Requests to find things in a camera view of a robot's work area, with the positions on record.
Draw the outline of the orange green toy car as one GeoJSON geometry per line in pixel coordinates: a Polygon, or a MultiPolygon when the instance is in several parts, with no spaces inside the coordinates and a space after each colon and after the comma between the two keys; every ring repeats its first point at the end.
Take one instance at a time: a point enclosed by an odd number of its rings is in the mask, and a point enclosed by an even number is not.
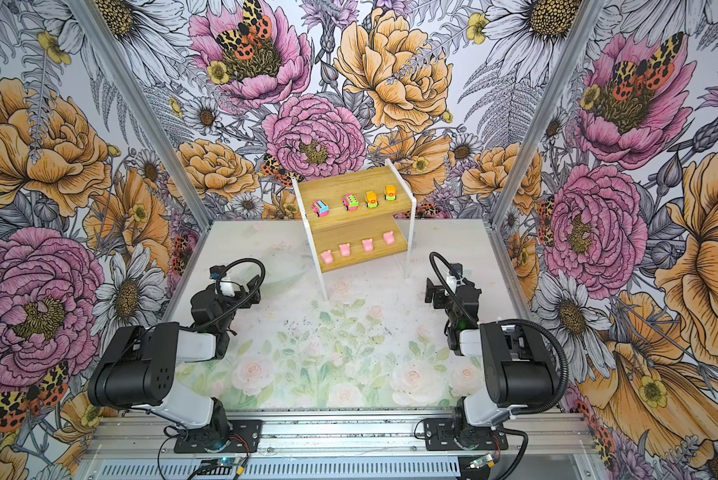
{"type": "Polygon", "coordinates": [[[384,198],[388,202],[395,201],[397,198],[397,189],[395,185],[386,185],[384,187],[384,198]]]}

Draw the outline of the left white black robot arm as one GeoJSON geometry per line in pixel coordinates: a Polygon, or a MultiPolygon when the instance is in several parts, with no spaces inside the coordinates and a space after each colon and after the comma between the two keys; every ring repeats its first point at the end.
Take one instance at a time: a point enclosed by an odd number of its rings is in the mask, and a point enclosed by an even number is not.
{"type": "Polygon", "coordinates": [[[171,421],[182,442],[220,451],[232,439],[222,402],[202,396],[176,379],[184,363],[222,359],[239,309],[260,302],[263,277],[256,275],[233,295],[220,283],[210,284],[191,299],[194,323],[164,322],[153,327],[119,328],[105,349],[87,387],[92,405],[141,410],[171,421]]]}

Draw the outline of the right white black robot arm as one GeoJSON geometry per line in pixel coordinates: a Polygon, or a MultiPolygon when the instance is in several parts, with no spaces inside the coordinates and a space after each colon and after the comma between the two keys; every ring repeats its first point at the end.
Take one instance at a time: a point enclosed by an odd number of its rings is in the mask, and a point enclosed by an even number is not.
{"type": "Polygon", "coordinates": [[[545,344],[548,336],[524,320],[472,323],[480,295],[469,280],[426,281],[425,302],[447,315],[448,348],[480,360],[483,371],[475,393],[457,396],[451,417],[424,421],[429,451],[503,450],[508,441],[499,428],[507,420],[529,410],[546,411],[558,401],[560,379],[545,344]]]}

